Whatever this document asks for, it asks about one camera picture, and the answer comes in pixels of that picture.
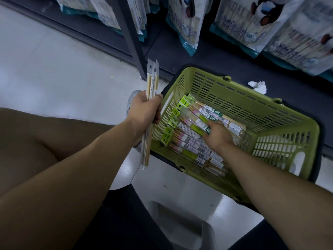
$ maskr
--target left hand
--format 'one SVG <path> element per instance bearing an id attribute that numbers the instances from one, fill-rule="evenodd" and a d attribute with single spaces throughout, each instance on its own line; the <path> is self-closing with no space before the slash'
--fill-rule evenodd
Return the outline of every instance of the left hand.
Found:
<path id="1" fill-rule="evenodd" d="M 140 92 L 132 101 L 126 121 L 130 121 L 135 129 L 136 138 L 141 138 L 145 130 L 154 121 L 158 124 L 161 119 L 161 102 L 163 95 L 158 94 L 152 100 L 146 101 L 146 90 Z"/>

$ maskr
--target store shelf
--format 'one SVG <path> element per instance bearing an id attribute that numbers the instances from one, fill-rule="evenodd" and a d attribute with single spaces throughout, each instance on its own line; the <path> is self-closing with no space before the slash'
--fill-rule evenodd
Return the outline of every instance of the store shelf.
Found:
<path id="1" fill-rule="evenodd" d="M 332 151 L 333 83 L 301 71 L 280 68 L 264 57 L 252 59 L 239 47 L 210 32 L 202 36 L 197 52 L 190 57 L 178 34 L 168 26 L 158 35 L 146 58 L 158 59 L 160 73 L 162 71 L 166 77 L 172 77 L 182 65 L 193 63 L 227 74 L 244 86 L 249 81 L 265 81 L 267 96 L 281 98 L 295 108 L 317 116 L 324 123 L 326 151 Z"/>
<path id="2" fill-rule="evenodd" d="M 133 63 L 132 56 L 122 35 L 112 31 L 99 20 L 82 15 L 66 15 L 55 0 L 0 0 L 0 3 L 23 13 L 56 30 L 74 37 L 86 44 Z M 148 52 L 163 28 L 163 18 L 149 19 L 148 36 L 142 42 L 144 55 Z"/>

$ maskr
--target mesh shoe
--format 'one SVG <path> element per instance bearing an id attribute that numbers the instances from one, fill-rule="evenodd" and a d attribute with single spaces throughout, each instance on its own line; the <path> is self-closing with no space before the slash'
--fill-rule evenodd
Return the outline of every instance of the mesh shoe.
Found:
<path id="1" fill-rule="evenodd" d="M 130 107 L 131 107 L 131 104 L 133 102 L 133 99 L 135 98 L 135 96 L 142 92 L 141 90 L 135 90 L 131 93 L 130 97 L 128 98 L 128 101 L 127 101 L 127 108 L 126 108 L 126 116 L 128 115 L 128 112 L 130 111 Z M 136 151 L 138 151 L 139 153 L 141 153 L 141 147 L 142 147 L 142 142 L 138 143 L 135 147 Z"/>

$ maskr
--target green plastic basket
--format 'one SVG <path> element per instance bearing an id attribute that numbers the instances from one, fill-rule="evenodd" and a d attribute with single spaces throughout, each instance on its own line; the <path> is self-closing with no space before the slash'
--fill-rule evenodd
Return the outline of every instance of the green plastic basket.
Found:
<path id="1" fill-rule="evenodd" d="M 213 74 L 194 65 L 182 67 L 162 93 L 161 121 L 154 127 L 151 150 L 154 156 L 168 164 L 251 207 L 250 199 L 235 176 L 215 176 L 161 144 L 172 109 L 184 95 L 190 93 L 247 126 L 244 141 L 239 145 L 241 149 L 287 171 L 295 155 L 304 152 L 299 177 L 313 182 L 316 180 L 324 128 L 313 117 L 292 109 L 290 105 L 286 106 L 281 99 L 272 99 L 246 88 L 229 76 Z"/>

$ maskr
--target hand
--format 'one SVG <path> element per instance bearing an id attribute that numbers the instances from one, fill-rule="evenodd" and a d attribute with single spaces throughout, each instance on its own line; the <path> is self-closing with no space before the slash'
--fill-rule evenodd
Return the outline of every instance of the hand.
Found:
<path id="1" fill-rule="evenodd" d="M 220 154 L 223 147 L 234 145 L 231 133 L 221 121 L 209 121 L 208 125 L 211 128 L 210 134 L 205 133 L 203 139 L 211 150 Z"/>
<path id="2" fill-rule="evenodd" d="M 133 128 L 136 133 L 135 138 L 141 139 L 145 130 L 153 121 L 154 124 L 158 124 L 160 122 L 162 100 L 163 95 L 158 94 L 154 96 L 152 100 L 147 102 L 146 91 L 142 91 L 135 96 L 126 118 L 126 121 L 130 121 L 133 124 Z"/>

